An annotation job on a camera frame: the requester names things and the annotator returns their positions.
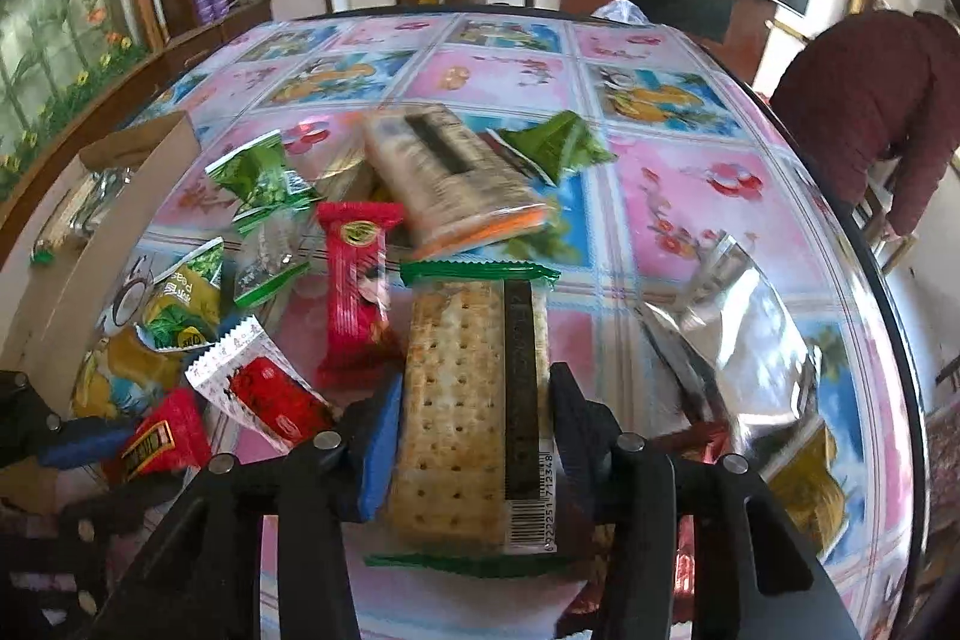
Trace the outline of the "silver foil snack bag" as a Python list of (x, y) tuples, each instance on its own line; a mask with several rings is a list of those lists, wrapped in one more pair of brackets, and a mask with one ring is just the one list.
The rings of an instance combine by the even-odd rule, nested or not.
[(82, 201), (82, 206), (71, 214), (70, 232), (80, 239), (89, 239), (103, 224), (107, 211), (121, 191), (133, 181), (137, 174), (135, 167), (109, 167), (94, 172), (93, 188)]

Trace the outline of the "cracker pack with green ends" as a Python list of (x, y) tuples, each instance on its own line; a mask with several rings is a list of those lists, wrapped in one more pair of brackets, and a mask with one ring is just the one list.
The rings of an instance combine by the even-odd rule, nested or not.
[(556, 531), (548, 298), (534, 262), (409, 262), (402, 420), (373, 569), (508, 580), (578, 565)]

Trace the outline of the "gold green snack bag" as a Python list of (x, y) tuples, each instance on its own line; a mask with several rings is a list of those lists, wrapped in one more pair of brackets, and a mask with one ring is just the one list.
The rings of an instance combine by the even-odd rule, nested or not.
[(827, 559), (850, 526), (846, 494), (832, 475), (838, 447), (828, 425), (812, 420), (761, 471), (793, 525)]

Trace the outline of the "red foil candy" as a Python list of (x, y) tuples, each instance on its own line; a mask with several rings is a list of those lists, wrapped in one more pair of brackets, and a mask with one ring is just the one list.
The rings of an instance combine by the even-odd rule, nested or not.
[[(727, 445), (727, 432), (721, 424), (698, 422), (683, 431), (654, 437), (654, 447), (672, 456), (696, 461), (715, 463)], [(608, 562), (612, 555), (615, 525), (594, 523), (590, 533), (590, 567), (587, 583), (578, 596), (569, 603), (562, 617), (556, 620), (555, 637), (573, 637), (575, 633), (594, 630), (599, 620), (601, 591), (607, 580)], [(679, 518), (677, 530), (679, 548), (675, 554), (674, 604), (672, 622), (681, 624), (693, 617), (693, 594), (695, 594), (695, 528), (691, 516)]]

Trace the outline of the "brown cardboard box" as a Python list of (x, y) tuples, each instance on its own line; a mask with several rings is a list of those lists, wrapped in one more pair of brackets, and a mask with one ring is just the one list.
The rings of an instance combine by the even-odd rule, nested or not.
[[(78, 151), (34, 205), (26, 224), (2, 226), (10, 252), (2, 263), (2, 365), (20, 370), (49, 408), (71, 415), (71, 395), (93, 342), (107, 294), (164, 198), (200, 154), (184, 112), (124, 128)], [(93, 236), (68, 239), (47, 265), (31, 263), (41, 230), (85, 175), (130, 167), (124, 185)]]

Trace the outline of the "yellow green snack packet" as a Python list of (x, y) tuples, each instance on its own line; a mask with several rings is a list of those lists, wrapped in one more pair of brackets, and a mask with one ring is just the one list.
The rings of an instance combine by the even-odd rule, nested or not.
[(146, 347), (158, 353), (179, 353), (217, 339), (223, 259), (223, 239), (215, 237), (156, 276), (135, 326)]

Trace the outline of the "red white candy packet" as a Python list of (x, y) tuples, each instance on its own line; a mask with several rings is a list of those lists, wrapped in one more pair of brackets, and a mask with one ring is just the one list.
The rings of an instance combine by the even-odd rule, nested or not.
[(288, 453), (335, 425), (335, 411), (286, 359), (256, 317), (245, 317), (190, 362), (195, 392)]

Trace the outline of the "red snack packet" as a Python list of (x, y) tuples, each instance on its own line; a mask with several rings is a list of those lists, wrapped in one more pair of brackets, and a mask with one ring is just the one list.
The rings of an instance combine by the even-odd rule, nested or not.
[(322, 390), (359, 388), (400, 360), (394, 335), (387, 234), (404, 221), (398, 203), (325, 202), (316, 220), (325, 237), (325, 356), (316, 370)]

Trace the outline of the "green pea snack packet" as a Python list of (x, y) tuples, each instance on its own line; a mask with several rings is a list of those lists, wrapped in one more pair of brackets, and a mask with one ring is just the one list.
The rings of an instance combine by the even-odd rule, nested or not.
[(304, 214), (295, 211), (275, 211), (245, 232), (233, 289), (239, 308), (259, 307), (308, 269), (302, 232)]

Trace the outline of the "colourful patterned tablecloth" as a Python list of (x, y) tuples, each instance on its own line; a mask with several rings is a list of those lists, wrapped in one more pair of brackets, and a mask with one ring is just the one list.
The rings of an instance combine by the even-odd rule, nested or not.
[(551, 354), (646, 434), (682, 425), (636, 302), (690, 280), (732, 236), (822, 349), (818, 406), (832, 514), (825, 565), (862, 635), (889, 637), (911, 559), (907, 403), (889, 331), (811, 174), (747, 89), (665, 26), (543, 14), (389, 14), (272, 21), (202, 58), (149, 104), (187, 113), (205, 161), (279, 131), (308, 181), (356, 164), (356, 117), (443, 104), (472, 130), (523, 130), (573, 110), (612, 161), (545, 190), (550, 220), (482, 248), (556, 269)]

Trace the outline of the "orange seaweed cracker pack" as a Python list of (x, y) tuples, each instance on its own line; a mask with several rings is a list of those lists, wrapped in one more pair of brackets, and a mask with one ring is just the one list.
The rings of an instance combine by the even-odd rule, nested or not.
[(553, 208), (443, 104), (379, 110), (359, 124), (366, 159), (396, 202), (415, 260), (539, 230)]

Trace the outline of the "dark green snack packet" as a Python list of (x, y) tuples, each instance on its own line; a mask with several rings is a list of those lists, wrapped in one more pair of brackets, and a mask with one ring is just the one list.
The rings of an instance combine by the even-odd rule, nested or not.
[(573, 110), (555, 113), (545, 122), (523, 130), (496, 128), (490, 130), (490, 135), (552, 187), (562, 185), (566, 175), (619, 159), (597, 140), (586, 120)]

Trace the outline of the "person in maroon jacket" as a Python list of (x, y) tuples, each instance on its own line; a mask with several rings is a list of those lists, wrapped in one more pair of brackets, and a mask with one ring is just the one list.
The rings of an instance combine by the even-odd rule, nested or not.
[(958, 148), (958, 29), (925, 11), (851, 14), (794, 58), (770, 106), (843, 205), (895, 159), (887, 226), (908, 236)]

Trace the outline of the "white plastic bag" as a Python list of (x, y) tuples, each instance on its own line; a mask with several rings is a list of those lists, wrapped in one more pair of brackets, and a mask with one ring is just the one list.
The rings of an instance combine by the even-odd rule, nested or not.
[(610, 0), (592, 12), (592, 18), (628, 26), (647, 26), (649, 18), (631, 0)]

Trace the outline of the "floral wall mural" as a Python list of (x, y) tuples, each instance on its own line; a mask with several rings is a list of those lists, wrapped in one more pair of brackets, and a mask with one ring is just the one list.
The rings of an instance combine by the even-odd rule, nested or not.
[(149, 52), (133, 0), (2, 0), (2, 195)]

